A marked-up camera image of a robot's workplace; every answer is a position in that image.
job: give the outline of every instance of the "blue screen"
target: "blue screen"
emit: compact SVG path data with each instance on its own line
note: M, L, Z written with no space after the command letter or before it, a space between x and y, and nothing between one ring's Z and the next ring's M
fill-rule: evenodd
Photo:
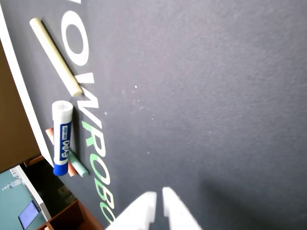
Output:
M24 229L28 228L31 222L38 215L38 210L33 204L33 201L24 209L24 211L19 215L19 220Z

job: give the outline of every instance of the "blue marker barrel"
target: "blue marker barrel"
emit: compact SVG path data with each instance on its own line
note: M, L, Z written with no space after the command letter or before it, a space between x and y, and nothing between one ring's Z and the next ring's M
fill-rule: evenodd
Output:
M72 110L73 105L67 101L56 101L52 104L54 130L53 173L56 176L63 176L68 172Z

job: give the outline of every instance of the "green chalk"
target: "green chalk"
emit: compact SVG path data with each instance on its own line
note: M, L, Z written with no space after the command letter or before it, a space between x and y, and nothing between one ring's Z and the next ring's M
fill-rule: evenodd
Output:
M76 158L75 154L71 150L69 151L69 161L81 177L84 177L88 174L88 170L78 160L78 158Z

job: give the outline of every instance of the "wooden cabinet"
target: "wooden cabinet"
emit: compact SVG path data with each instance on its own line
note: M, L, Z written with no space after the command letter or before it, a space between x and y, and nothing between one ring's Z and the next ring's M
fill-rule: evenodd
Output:
M103 230L98 221L77 200L37 230Z
M40 154L0 43L0 173Z

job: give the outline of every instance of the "green lettering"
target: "green lettering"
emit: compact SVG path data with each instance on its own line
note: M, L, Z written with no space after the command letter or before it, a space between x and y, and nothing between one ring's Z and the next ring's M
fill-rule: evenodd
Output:
M101 208L101 211L102 211L102 213L104 214L105 218L107 219L107 221L109 221L109 223L112 224L113 221L115 220L115 216L114 216L114 214L112 213L111 209L110 209L105 203L103 203L103 202L100 202L100 208ZM104 211L104 208L105 208L106 210L108 210L108 212L111 214L113 220L110 220L110 218L106 215L106 213L105 213L105 211Z
M105 147L104 134L84 121L81 121L81 123L82 123L82 127L91 133L91 137L85 140L87 147L94 144L94 147L97 153L100 156L105 157L106 147ZM95 137L99 138L101 149L98 147L97 142L96 142L97 138Z
M107 201L107 204L110 206L110 208L114 209L113 194L99 180L97 180L96 178L94 178L94 180L95 180L96 190L100 198L103 199L104 201Z
M106 177L103 177L98 171L97 169L95 168L94 166L94 161L97 161L105 170L106 172ZM90 162L91 162L91 166L96 174L96 176L104 183L104 184L110 184L110 174L109 174L109 171L105 165L105 163L102 161L102 159L100 157L98 157L96 154L91 154L90 155Z

